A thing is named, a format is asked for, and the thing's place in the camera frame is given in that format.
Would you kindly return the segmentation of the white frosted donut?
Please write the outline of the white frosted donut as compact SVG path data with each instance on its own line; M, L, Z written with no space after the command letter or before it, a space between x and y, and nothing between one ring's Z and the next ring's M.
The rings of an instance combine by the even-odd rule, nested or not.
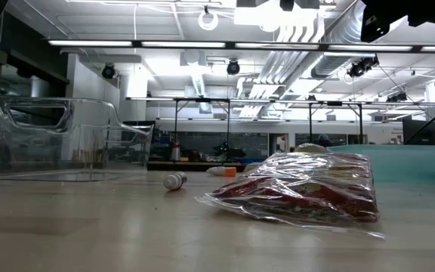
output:
M295 147L295 152L303 152L303 153L329 153L326 147L320 146L318 144L305 143L300 144Z

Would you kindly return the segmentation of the clear plastic bin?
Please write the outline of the clear plastic bin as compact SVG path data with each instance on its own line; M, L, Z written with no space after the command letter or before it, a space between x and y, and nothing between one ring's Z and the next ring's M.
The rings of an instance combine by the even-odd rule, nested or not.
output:
M0 97L0 180L91 182L146 172L153 125L126 125L108 102Z

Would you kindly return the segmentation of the teal plastic bin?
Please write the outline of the teal plastic bin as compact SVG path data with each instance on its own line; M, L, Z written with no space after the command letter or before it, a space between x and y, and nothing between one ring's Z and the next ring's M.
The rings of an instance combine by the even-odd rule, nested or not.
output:
M375 183L435 183L435 145L344 145L329 149L367 156Z

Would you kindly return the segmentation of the black overhead light bar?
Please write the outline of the black overhead light bar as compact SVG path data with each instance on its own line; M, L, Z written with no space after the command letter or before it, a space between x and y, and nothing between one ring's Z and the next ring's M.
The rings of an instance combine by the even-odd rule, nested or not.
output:
M388 54L435 54L435 45L329 44L309 42L199 42L145 40L49 39L61 48L218 49L250 51L316 51Z

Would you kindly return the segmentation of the orange-capped white dropper bottle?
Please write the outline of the orange-capped white dropper bottle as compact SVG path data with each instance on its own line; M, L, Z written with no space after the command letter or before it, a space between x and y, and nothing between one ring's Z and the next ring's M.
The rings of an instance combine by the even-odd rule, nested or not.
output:
M235 177L237 169L236 167L215 166L207 169L206 172L215 176Z

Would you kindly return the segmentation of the black background frame rig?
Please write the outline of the black background frame rig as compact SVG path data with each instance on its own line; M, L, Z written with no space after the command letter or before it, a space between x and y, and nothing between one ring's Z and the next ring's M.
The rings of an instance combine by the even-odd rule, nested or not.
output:
M230 146L230 99L174 98L173 140L185 150L215 155Z
M363 106L359 101L339 101L339 100L310 100L308 103L308 128L309 128L309 140L313 140L313 111L312 106L318 105L327 107L343 107L347 106L352 110L358 120L354 121L358 125L358 142L359 144L364 144L364 133L363 133Z

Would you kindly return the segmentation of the dark background workbench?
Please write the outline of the dark background workbench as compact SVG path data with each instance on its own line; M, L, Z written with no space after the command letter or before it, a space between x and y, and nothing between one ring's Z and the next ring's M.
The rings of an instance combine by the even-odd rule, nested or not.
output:
M212 167L235 167L242 172L246 165L233 162L160 162L150 161L147 165L149 171L183 171L183 172L205 172Z

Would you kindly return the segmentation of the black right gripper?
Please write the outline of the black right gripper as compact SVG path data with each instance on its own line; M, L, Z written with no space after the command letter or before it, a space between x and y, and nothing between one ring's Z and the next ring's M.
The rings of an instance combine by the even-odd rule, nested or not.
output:
M374 42L390 32L390 26L408 17L409 26L435 23L435 0L405 0L405 11L395 0L362 0L365 5L362 16L361 41Z

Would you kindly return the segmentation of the black monitor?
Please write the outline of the black monitor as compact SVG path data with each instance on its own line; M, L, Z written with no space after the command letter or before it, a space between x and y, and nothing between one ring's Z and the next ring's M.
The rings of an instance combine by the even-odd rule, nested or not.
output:
M403 119L402 124L405 145L435 145L435 122L426 128L426 121Z

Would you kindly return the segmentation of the small white dropper bottle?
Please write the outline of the small white dropper bottle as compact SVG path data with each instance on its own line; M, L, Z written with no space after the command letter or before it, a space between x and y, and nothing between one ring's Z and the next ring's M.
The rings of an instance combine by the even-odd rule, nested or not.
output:
M187 182L187 175L184 172L175 172L168 175L164 181L167 190L179 190Z

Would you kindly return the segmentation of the red snack bag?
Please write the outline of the red snack bag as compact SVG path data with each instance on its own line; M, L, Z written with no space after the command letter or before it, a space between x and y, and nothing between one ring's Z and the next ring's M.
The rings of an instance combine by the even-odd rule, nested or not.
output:
M275 153L196 200L257 220L384 238L372 164L360 154Z

